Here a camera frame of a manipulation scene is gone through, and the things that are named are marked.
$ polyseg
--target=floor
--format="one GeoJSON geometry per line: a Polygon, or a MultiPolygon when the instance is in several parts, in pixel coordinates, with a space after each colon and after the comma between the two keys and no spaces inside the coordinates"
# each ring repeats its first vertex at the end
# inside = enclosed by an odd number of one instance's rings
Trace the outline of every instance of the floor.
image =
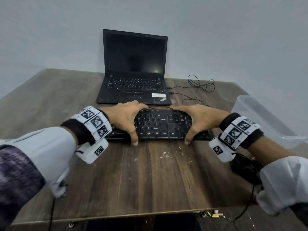
{"type": "MultiPolygon", "coordinates": [[[[221,209],[219,213],[223,213],[225,218],[201,217],[196,214],[202,231],[236,231],[233,225],[233,219],[241,213],[243,207],[232,207],[221,209]]],[[[135,217],[135,231],[152,231],[154,227],[155,216],[135,217]]],[[[263,231],[263,230],[279,230],[279,231],[308,231],[293,214],[290,209],[283,211],[277,217],[271,217],[265,214],[257,205],[250,206],[248,211],[236,221],[238,230],[245,231],[263,231]]],[[[68,228],[68,222],[55,222],[52,225],[52,231],[85,231],[87,222],[77,222],[73,228],[68,228]]],[[[36,225],[19,225],[11,226],[6,231],[46,231],[48,224],[36,225]]]]}

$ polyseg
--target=hand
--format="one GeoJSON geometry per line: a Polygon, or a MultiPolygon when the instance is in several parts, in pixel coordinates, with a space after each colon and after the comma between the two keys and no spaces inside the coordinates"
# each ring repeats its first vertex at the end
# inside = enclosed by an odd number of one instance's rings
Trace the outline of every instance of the hand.
{"type": "Polygon", "coordinates": [[[186,145],[191,143],[196,134],[218,127],[230,114],[227,111],[210,108],[200,104],[190,106],[182,105],[173,109],[186,112],[192,118],[192,126],[185,137],[186,145]]]}
{"type": "Polygon", "coordinates": [[[116,106],[106,108],[101,107],[99,109],[106,113],[112,126],[129,133],[132,143],[137,146],[138,136],[134,126],[134,119],[137,113],[145,108],[148,108],[148,106],[140,104],[138,101],[134,100],[132,102],[124,104],[118,103],[116,106]]]}

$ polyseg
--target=purple sleeve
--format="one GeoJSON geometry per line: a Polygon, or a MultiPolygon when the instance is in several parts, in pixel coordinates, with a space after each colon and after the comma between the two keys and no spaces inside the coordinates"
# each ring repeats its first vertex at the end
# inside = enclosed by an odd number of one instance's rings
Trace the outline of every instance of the purple sleeve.
{"type": "Polygon", "coordinates": [[[45,181],[32,161],[18,148],[0,146],[0,230],[12,223],[21,208],[45,181]]]}

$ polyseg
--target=laptop keyboard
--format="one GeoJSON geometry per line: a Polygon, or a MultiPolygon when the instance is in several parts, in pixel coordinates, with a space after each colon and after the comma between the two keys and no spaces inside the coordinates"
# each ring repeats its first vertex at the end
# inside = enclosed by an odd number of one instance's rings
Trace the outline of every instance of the laptop keyboard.
{"type": "Polygon", "coordinates": [[[159,78],[113,78],[109,77],[106,89],[137,90],[164,93],[163,85],[159,78]]]}
{"type": "MultiPolygon", "coordinates": [[[[162,109],[143,109],[135,117],[134,125],[140,139],[185,139],[192,124],[191,117],[184,112],[162,109]]],[[[212,131],[203,131],[194,140],[211,140],[212,131]]],[[[125,131],[115,129],[107,140],[129,140],[125,131]]]]}

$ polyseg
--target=white sleeve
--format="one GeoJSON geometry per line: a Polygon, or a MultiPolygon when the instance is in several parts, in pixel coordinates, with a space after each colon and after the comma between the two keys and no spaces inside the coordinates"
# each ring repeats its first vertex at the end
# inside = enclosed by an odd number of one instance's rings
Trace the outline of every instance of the white sleeve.
{"type": "Polygon", "coordinates": [[[61,127],[50,127],[34,131],[18,139],[4,140],[0,145],[11,145],[26,154],[44,177],[55,197],[64,194],[59,187],[68,174],[76,143],[68,131],[61,127]]]}
{"type": "Polygon", "coordinates": [[[308,159],[289,156],[260,171],[264,190],[257,195],[260,207],[270,215],[300,202],[308,202],[308,159]]]}

